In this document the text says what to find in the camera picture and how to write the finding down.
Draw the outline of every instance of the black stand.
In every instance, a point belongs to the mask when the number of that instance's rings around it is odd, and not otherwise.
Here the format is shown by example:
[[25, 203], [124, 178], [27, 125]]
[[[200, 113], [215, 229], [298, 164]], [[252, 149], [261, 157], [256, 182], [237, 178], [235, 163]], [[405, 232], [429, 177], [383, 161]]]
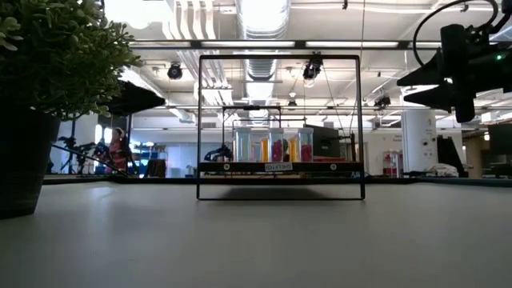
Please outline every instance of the black stand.
[[[359, 56], [357, 55], [318, 55], [317, 57], [323, 59], [333, 59], [333, 60], [354, 60], [356, 66], [356, 101], [357, 101], [357, 110], [358, 110], [358, 142], [359, 145], [363, 145], [362, 139], [362, 96], [361, 96], [361, 63]], [[275, 60], [275, 59], [311, 59], [310, 54], [301, 54], [301, 55], [260, 55], [260, 54], [245, 54], [245, 55], [202, 55], [199, 58], [199, 99], [198, 99], [198, 169], [196, 174], [197, 187], [196, 187], [196, 198], [197, 200], [209, 200], [209, 201], [225, 201], [225, 200], [235, 200], [235, 201], [264, 201], [264, 200], [364, 200], [366, 197], [365, 190], [365, 167], [364, 167], [364, 155], [362, 149], [359, 153], [359, 160], [356, 162], [293, 162], [293, 163], [283, 163], [286, 166], [286, 172], [359, 172], [358, 179], [355, 179], [359, 183], [360, 187], [360, 195], [356, 198], [203, 198], [201, 197], [201, 184], [209, 183], [217, 183], [221, 184], [218, 181], [208, 181], [209, 179], [201, 178], [201, 172], [268, 172], [270, 167], [269, 163], [263, 162], [202, 162], [201, 157], [201, 118], [202, 118], [202, 69], [203, 69], [203, 61], [204, 60], [247, 60], [247, 59], [266, 59], [266, 60]], [[281, 114], [283, 109], [287, 109], [286, 107], [281, 106], [224, 106], [222, 108], [222, 143], [224, 143], [224, 113], [228, 109], [242, 109], [242, 110], [260, 110], [260, 109], [277, 109], [279, 111], [279, 120], [281, 120]], [[353, 145], [353, 155], [355, 155], [355, 147]], [[277, 178], [277, 179], [264, 179], [260, 181], [251, 181], [249, 179], [236, 179], [241, 181], [228, 181], [222, 184], [224, 185], [313, 185], [319, 184], [320, 179], [316, 178], [306, 178], [306, 179], [296, 179], [296, 178]]]

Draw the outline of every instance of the green leaves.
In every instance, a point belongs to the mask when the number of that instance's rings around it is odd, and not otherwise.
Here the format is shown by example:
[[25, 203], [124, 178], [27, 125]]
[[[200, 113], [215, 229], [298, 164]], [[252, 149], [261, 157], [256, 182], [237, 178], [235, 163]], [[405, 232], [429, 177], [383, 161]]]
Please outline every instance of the green leaves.
[[138, 65], [124, 31], [96, 0], [0, 4], [0, 101], [68, 119], [108, 115], [123, 67]]

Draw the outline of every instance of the label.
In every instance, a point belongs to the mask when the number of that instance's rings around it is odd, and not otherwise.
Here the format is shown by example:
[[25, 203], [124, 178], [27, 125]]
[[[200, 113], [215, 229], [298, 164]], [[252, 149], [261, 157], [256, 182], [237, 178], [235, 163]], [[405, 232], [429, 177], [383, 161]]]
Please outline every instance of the label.
[[265, 164], [265, 172], [290, 171], [293, 169], [294, 167], [291, 165], [291, 162]]

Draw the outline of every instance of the pink liquid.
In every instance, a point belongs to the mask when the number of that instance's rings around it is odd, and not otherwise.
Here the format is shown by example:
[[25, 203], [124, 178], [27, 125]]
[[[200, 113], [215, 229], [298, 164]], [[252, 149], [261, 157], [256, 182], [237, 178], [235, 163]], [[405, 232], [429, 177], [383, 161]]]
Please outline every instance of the pink liquid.
[[313, 147], [310, 144], [301, 146], [301, 162], [313, 161]]

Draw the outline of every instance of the black plant pot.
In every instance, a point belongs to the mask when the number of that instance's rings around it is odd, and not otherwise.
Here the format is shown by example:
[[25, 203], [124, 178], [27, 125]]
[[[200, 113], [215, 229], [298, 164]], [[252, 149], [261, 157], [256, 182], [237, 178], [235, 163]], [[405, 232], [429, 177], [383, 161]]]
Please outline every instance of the black plant pot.
[[35, 110], [0, 114], [0, 219], [34, 213], [59, 127], [58, 118]]

